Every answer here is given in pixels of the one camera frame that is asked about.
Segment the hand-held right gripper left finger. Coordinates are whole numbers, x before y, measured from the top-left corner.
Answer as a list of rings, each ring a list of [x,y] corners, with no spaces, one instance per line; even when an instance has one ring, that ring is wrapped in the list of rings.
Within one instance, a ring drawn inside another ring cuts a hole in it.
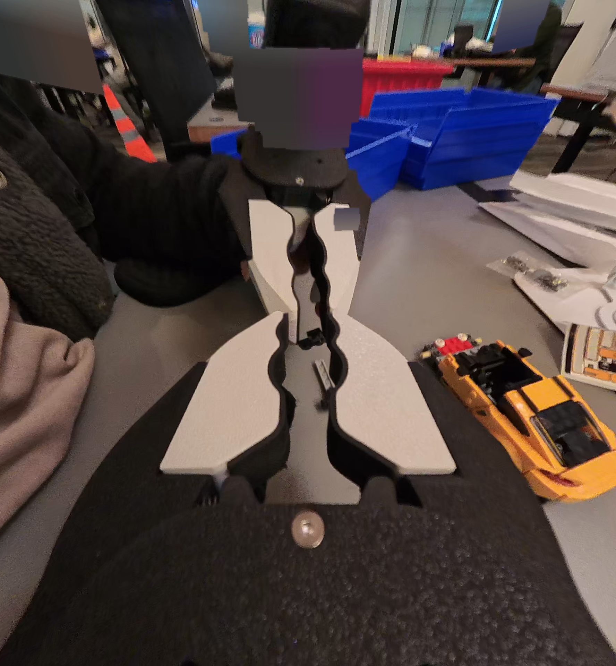
[[[167,475],[224,481],[233,464],[281,423],[281,389],[270,362],[287,347],[288,316],[272,312],[222,345],[207,361],[160,463]]]

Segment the lego instruction booklet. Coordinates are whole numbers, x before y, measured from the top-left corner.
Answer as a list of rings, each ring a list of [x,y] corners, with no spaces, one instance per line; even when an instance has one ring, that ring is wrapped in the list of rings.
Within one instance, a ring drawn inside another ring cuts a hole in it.
[[[572,381],[616,391],[616,331],[569,324],[561,374]]]

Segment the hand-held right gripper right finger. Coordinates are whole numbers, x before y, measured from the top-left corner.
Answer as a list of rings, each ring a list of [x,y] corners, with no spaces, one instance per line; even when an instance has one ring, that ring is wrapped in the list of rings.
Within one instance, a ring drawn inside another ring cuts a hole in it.
[[[328,315],[328,457],[343,476],[444,476],[456,463],[396,347],[350,315]]]

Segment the black chair headrest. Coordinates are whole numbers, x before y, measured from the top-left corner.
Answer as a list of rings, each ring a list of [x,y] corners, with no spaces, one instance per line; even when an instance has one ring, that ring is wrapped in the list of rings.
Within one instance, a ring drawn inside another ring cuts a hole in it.
[[[263,46],[355,49],[367,30],[370,1],[268,1]]]

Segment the long grey lego plate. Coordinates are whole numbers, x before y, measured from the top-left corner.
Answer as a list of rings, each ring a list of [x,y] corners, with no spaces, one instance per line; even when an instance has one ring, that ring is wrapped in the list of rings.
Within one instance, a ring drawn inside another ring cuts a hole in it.
[[[313,361],[313,369],[320,385],[321,397],[327,396],[330,401],[331,395],[335,390],[335,385],[325,362],[321,359]]]

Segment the empty blue storage bin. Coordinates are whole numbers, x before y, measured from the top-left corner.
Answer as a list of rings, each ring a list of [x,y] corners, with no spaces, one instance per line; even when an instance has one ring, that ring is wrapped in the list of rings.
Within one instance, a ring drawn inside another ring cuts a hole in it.
[[[512,176],[556,99],[482,87],[376,93],[369,118],[411,129],[399,179],[419,190]]]

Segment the person's left forearm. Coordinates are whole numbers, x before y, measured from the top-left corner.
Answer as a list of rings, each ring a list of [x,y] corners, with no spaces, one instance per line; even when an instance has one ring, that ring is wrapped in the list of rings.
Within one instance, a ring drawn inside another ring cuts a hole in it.
[[[120,289],[152,307],[196,300],[241,274],[243,248],[220,197],[234,160],[201,149],[145,162],[86,130],[84,188]]]

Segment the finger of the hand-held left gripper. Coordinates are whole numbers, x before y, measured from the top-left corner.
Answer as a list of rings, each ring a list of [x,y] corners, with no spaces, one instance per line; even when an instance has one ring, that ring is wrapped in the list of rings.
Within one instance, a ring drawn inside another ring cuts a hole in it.
[[[316,310],[325,334],[333,333],[338,315],[349,313],[359,277],[354,231],[336,228],[337,217],[347,218],[351,212],[346,204],[328,204],[314,214],[311,224],[311,274]]]
[[[252,257],[248,266],[252,282],[268,314],[288,316],[288,338],[298,341],[299,303],[293,289],[294,268],[289,249],[295,233],[292,215],[269,200],[248,202]]]

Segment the orange white striped object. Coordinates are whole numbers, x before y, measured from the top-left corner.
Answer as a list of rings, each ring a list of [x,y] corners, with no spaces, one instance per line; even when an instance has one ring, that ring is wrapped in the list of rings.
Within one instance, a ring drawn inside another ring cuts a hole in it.
[[[133,124],[128,115],[123,111],[119,100],[115,96],[110,86],[104,83],[102,87],[106,106],[112,115],[114,125],[120,134],[127,153],[130,156],[144,162],[157,162],[157,159],[151,148],[147,145],[144,138],[139,134],[136,126]]]

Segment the clear bag of black parts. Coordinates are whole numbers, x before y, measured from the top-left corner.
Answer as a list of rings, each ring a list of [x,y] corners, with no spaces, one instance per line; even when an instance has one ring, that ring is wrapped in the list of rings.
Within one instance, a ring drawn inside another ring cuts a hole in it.
[[[569,285],[557,269],[522,252],[510,254],[487,264],[487,269],[510,279],[524,277],[549,292],[560,292]]]

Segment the brown topped desk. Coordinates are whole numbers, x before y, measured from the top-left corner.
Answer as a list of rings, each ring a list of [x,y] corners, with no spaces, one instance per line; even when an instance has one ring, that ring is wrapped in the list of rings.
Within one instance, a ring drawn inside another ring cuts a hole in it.
[[[552,174],[570,171],[594,130],[616,133],[616,91],[544,84],[540,92],[560,98],[554,109],[554,119],[576,124]]]

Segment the red storage bin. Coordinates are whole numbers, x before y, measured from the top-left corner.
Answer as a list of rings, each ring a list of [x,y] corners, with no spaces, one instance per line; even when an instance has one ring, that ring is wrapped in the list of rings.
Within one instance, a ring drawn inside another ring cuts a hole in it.
[[[454,65],[441,59],[362,61],[362,90],[360,117],[367,117],[377,93],[433,90],[441,86]]]

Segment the yellow lego car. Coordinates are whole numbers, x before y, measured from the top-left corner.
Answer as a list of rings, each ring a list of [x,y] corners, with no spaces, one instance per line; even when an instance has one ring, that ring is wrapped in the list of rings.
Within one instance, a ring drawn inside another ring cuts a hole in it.
[[[547,377],[526,348],[460,333],[420,358],[503,446],[543,502],[592,500],[616,488],[616,436],[561,375]]]

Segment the taupe sweatshirt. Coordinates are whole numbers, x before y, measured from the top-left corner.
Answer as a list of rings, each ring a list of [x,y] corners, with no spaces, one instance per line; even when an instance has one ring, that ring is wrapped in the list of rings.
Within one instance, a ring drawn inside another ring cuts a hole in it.
[[[0,278],[0,531],[65,458],[94,364],[89,338],[24,322]]]

